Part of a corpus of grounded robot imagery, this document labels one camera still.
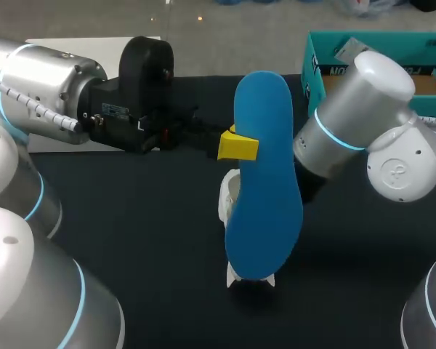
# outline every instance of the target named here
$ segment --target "black table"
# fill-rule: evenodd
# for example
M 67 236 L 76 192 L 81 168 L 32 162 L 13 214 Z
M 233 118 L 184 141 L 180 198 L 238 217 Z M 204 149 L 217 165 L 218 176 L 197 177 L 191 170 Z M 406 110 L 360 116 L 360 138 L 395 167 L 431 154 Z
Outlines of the black table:
M 185 103 L 225 126 L 240 76 L 180 78 Z M 295 128 L 307 118 L 287 76 Z M 401 348 L 405 301 L 436 260 L 436 190 L 417 203 L 380 197 L 366 156 L 304 209 L 304 227 L 276 288 L 226 289 L 219 186 L 235 162 L 189 148 L 33 154 L 60 195 L 54 241 L 117 296 L 125 348 Z

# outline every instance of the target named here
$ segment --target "blue light strip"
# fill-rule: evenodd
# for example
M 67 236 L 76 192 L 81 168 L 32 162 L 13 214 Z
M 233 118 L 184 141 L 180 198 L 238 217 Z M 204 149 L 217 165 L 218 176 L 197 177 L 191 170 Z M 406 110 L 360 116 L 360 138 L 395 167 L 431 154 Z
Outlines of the blue light strip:
M 65 349 L 65 346 L 69 343 L 71 337 L 73 336 L 76 328 L 78 327 L 79 320 L 81 320 L 82 310 L 84 309 L 84 302 L 86 301 L 86 282 L 84 280 L 84 274 L 82 273 L 82 269 L 79 264 L 74 260 L 76 267 L 79 270 L 79 276 L 81 277 L 81 299 L 79 300 L 78 311 L 76 311 L 76 315 L 74 316 L 73 323 L 68 330 L 68 333 L 63 338 L 60 345 L 58 345 L 57 349 Z
M 315 109 L 315 120 L 318 122 L 318 126 L 325 132 L 334 142 L 338 143 L 339 145 L 342 145 L 343 147 L 350 149 L 351 151 L 364 151 L 365 148 L 359 148 L 354 147 L 353 145 L 347 144 L 346 142 L 342 142 L 338 137 L 333 135 L 329 130 L 324 127 L 324 125 L 321 123 L 320 119 L 318 118 L 318 112 L 317 109 Z
M 25 49 L 27 47 L 32 47 L 32 46 L 35 46 L 35 45 L 34 44 L 25 44 L 25 45 L 22 45 L 22 46 L 18 47 L 15 51 L 13 51 L 12 53 L 9 54 L 9 56 L 7 57 L 7 60 L 12 59 L 14 56 L 16 56 L 23 49 Z M 0 70 L 0 82 L 3 81 L 4 75 L 5 75 L 5 67 L 2 67 L 1 70 Z M 24 133 L 23 131 L 21 131 L 20 129 L 17 129 L 16 127 L 14 127 L 12 125 L 12 123 L 9 122 L 7 116 L 5 115 L 5 111 L 3 109 L 3 105 L 1 104 L 1 92 L 0 92 L 0 114 L 3 117 L 3 119 L 5 119 L 5 121 L 8 123 L 8 125 L 11 126 L 11 130 L 9 130 L 9 131 L 12 134 L 12 136 L 18 137 L 24 143 L 27 143 L 28 142 L 27 134 Z
M 32 209 L 31 212 L 29 212 L 29 214 L 25 217 L 24 220 L 28 220 L 29 218 L 31 218 L 33 216 L 34 213 L 36 213 L 37 209 L 39 208 L 41 202 L 42 202 L 42 198 L 44 197 L 44 179 L 42 178 L 42 175 L 37 172 L 39 174 L 39 178 L 41 180 L 41 193 L 39 194 L 39 198 L 37 199 L 36 204 L 34 205 L 34 208 Z
M 424 284 L 424 299 L 427 303 L 427 310 L 428 310 L 428 314 L 429 314 L 429 318 L 431 319 L 431 322 L 433 323 L 433 325 L 435 325 L 436 328 L 436 318 L 431 310 L 431 306 L 429 305 L 429 298 L 428 298 L 428 281 L 429 281 L 429 276 L 431 275 L 431 271 L 433 270 L 433 268 L 435 267 L 435 264 L 433 264 L 433 266 L 431 267 L 431 269 L 429 269 L 428 275 L 427 275 L 427 280 Z

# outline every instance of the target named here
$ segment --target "blue insole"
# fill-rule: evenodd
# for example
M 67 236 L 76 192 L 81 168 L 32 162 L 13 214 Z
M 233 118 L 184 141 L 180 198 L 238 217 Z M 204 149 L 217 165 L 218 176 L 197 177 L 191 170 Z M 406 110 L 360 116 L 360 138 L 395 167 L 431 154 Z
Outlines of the blue insole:
M 260 280 L 276 272 L 297 242 L 303 208 L 294 171 L 292 99 L 270 71 L 244 77 L 234 99 L 237 135 L 259 141 L 256 161 L 240 161 L 241 189 L 225 246 L 234 271 Z

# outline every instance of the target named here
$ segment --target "teal cardboard box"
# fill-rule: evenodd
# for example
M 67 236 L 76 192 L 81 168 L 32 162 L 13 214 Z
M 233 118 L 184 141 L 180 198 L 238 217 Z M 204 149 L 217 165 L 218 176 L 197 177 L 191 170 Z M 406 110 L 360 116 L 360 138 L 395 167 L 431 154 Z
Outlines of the teal cardboard box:
M 302 68 L 302 88 L 309 101 L 309 115 L 345 73 L 347 65 L 335 56 L 352 37 L 403 66 L 416 85 L 411 108 L 420 116 L 436 117 L 436 33 L 385 31 L 309 33 Z

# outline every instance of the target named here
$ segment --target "yellow block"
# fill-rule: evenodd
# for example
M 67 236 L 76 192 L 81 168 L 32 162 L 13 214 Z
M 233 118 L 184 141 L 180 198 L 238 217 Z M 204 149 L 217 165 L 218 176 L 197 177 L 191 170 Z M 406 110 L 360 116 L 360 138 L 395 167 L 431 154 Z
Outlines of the yellow block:
M 259 141 L 235 135 L 226 131 L 221 135 L 218 148 L 218 160 L 237 159 L 255 161 L 259 150 Z

